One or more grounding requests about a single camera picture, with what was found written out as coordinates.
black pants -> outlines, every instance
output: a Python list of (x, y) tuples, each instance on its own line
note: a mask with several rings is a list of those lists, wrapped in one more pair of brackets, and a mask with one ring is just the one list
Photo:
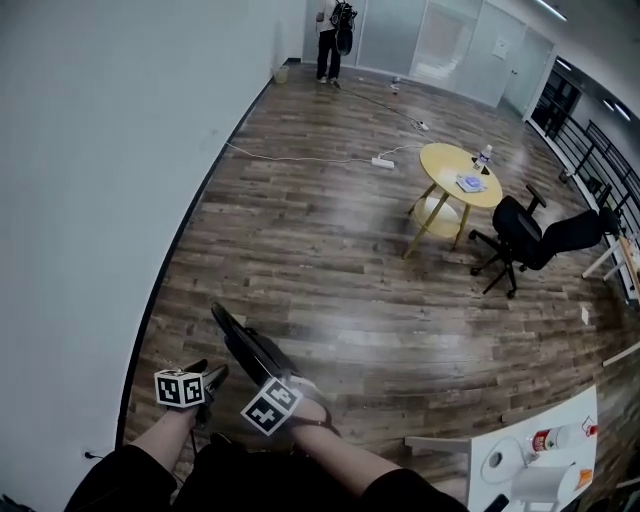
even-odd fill
[(340, 54), (336, 46), (337, 30), (325, 30), (320, 32), (320, 43), (318, 44), (318, 73), (316, 78), (320, 80), (327, 74), (327, 58), (331, 50), (331, 66), (329, 67), (329, 78), (338, 78), (340, 74)]
[(378, 478), (360, 500), (300, 452), (248, 453), (214, 436), (200, 450), (193, 471), (171, 506), (173, 476), (136, 446), (107, 455), (85, 477), (66, 512), (201, 512), (226, 510), (430, 510), (467, 512), (416, 473), (397, 469)]

trash can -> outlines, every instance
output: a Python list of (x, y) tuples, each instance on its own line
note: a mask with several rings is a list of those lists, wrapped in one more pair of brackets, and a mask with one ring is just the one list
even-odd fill
[(289, 78), (289, 66), (281, 66), (274, 74), (273, 78), (277, 84), (286, 84)]

ceiling light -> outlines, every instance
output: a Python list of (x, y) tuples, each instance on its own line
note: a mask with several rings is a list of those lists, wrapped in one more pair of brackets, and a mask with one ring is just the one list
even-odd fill
[(631, 117), (629, 117), (629, 114), (627, 114), (626, 110), (623, 109), (617, 103), (616, 103), (616, 109), (618, 110), (618, 112), (620, 112), (620, 114), (622, 114), (622, 117), (624, 117), (627, 121), (631, 121)]
[(558, 64), (560, 64), (563, 68), (568, 69), (569, 71), (571, 71), (571, 66), (569, 66), (569, 64), (567, 64), (566, 62), (562, 62), (560, 59), (557, 59), (556, 62)]
[(557, 11), (556, 9), (554, 9), (553, 7), (551, 7), (548, 3), (543, 2), (542, 0), (536, 0), (536, 2), (538, 2), (540, 5), (544, 5), (545, 8), (547, 8), (550, 12), (552, 12), (553, 14), (555, 14), (558, 18), (560, 18), (562, 21), (567, 21), (566, 16), (564, 16), (562, 13), (560, 13), (559, 11)]

white table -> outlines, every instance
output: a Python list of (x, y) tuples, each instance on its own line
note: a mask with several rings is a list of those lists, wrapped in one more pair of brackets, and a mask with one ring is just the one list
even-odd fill
[[(591, 265), (587, 270), (582, 274), (583, 279), (589, 277), (593, 272), (596, 271), (599, 267), (601, 267), (604, 262), (609, 258), (609, 256), (613, 256), (613, 254), (620, 250), (622, 253), (622, 257), (620, 258), (620, 263), (618, 263), (615, 267), (613, 267), (603, 278), (603, 281), (607, 281), (612, 275), (614, 275), (618, 270), (626, 265), (627, 271), (631, 276), (631, 282), (635, 288), (637, 294), (640, 294), (640, 280), (638, 279), (638, 270), (640, 270), (640, 253), (638, 252), (635, 241), (637, 239), (637, 235), (632, 235), (629, 238), (619, 237), (618, 240), (611, 245), (611, 248), (606, 251), (602, 256), (600, 256), (596, 262)], [(634, 352), (640, 350), (640, 342), (635, 345), (629, 347), (628, 349), (622, 351), (618, 355), (607, 359), (602, 363), (602, 366), (609, 366), (613, 363), (617, 363), (621, 359), (630, 356)]]
[[(517, 469), (514, 469), (506, 477), (507, 480), (502, 483), (487, 483), (485, 481), (482, 468), (492, 453), (497, 451), (495, 450), (496, 447), (504, 446), (502, 443), (514, 443), (514, 440), (517, 440), (524, 447), (526, 438), (538, 430), (571, 423), (583, 423), (588, 417), (593, 420), (593, 424), (597, 424), (598, 404), (595, 386), (537, 416), (489, 434), (470, 439), (405, 437), (405, 445), (410, 446), (414, 452), (418, 450), (435, 450), (468, 454), (467, 508), (471, 512), (484, 512), (500, 494), (504, 494), (511, 499), (510, 478), (517, 472)], [(544, 452), (530, 466), (569, 466), (575, 462), (580, 469), (594, 470), (596, 445), (597, 436), (593, 436), (576, 448)], [(585, 485), (582, 489), (576, 491), (574, 496), (566, 503), (561, 503), (560, 510), (582, 494), (588, 487), (589, 485)], [(530, 510), (548, 511), (551, 510), (551, 507), (551, 504), (533, 504)], [(512, 500), (505, 512), (522, 512), (524, 508), (524, 503)]]

round yellow table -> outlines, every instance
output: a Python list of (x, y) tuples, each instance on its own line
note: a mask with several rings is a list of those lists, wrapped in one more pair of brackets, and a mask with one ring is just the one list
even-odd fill
[[(433, 180), (433, 185), (409, 210), (409, 215), (413, 213), (422, 228), (402, 256), (403, 259), (409, 257), (427, 231), (444, 238), (455, 236), (456, 240), (453, 243), (455, 248), (462, 236), (471, 208), (495, 208), (502, 201), (502, 187), (496, 175), (488, 167), (486, 170), (489, 174), (482, 174), (482, 170), (475, 170), (472, 158), (471, 153), (450, 144), (429, 144), (422, 148), (420, 162), (424, 171)], [(456, 183), (459, 174), (477, 176), (484, 182), (486, 190), (465, 192)], [(431, 193), (438, 187), (443, 190), (440, 199), (430, 198)], [(449, 197), (454, 197), (465, 204), (462, 221), (458, 219), (455, 210), (446, 204)]]

